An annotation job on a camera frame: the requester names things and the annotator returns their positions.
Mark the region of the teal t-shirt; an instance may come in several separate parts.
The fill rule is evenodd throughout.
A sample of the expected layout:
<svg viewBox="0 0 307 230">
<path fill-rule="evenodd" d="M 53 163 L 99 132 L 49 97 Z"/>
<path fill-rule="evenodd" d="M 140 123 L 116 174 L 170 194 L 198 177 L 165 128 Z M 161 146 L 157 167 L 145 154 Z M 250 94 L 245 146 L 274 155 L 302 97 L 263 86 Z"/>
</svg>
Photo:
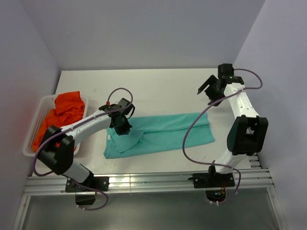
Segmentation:
<svg viewBox="0 0 307 230">
<path fill-rule="evenodd" d="M 133 117 L 129 134 L 107 129 L 106 159 L 126 158 L 182 148 L 184 136 L 198 113 Z"/>
</svg>

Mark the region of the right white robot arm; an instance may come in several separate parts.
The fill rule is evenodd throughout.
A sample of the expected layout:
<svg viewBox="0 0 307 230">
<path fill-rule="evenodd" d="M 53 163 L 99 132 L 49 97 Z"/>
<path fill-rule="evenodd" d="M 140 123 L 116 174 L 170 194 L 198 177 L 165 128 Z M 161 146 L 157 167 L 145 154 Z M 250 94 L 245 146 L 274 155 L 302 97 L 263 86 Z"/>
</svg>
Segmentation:
<svg viewBox="0 0 307 230">
<path fill-rule="evenodd" d="M 268 119 L 261 117 L 252 106 L 246 93 L 247 87 L 239 76 L 211 75 L 199 88 L 205 92 L 209 105 L 218 106 L 226 98 L 234 114 L 234 123 L 226 139 L 226 151 L 216 160 L 215 171 L 208 174 L 208 183 L 217 187 L 224 175 L 231 173 L 246 156 L 262 150 L 268 129 Z"/>
</svg>

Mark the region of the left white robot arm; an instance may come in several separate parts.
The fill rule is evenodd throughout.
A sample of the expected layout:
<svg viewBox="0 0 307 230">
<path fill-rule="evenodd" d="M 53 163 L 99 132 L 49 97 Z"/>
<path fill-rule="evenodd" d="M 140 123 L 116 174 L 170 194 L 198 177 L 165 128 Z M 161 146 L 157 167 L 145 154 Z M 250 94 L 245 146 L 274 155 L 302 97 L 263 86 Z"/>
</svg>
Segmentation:
<svg viewBox="0 0 307 230">
<path fill-rule="evenodd" d="M 94 185 L 93 173 L 74 159 L 74 149 L 82 141 L 103 129 L 113 128 L 119 135 L 127 135 L 132 128 L 126 115 L 121 111 L 104 112 L 97 110 L 89 117 L 76 123 L 58 128 L 50 126 L 33 160 L 33 173 L 46 176 L 49 173 L 38 173 L 35 163 L 40 160 L 52 173 L 63 175 L 76 181 L 82 191 L 89 191 Z"/>
</svg>

